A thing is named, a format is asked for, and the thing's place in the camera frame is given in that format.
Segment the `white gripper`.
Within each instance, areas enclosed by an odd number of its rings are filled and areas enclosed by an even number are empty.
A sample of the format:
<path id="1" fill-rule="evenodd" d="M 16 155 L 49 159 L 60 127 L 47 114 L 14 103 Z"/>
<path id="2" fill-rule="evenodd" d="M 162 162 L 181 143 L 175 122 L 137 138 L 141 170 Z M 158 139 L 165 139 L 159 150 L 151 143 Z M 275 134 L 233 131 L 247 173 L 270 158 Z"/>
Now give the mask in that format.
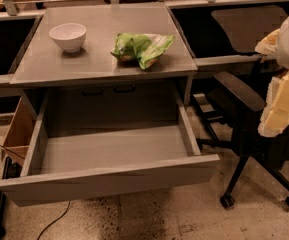
<path id="1" fill-rule="evenodd" d="M 276 46 L 277 63 L 289 69 L 289 16 L 282 23 Z M 263 137 L 276 137 L 289 125 L 289 70 L 280 77 L 273 77 L 268 85 L 258 133 Z"/>

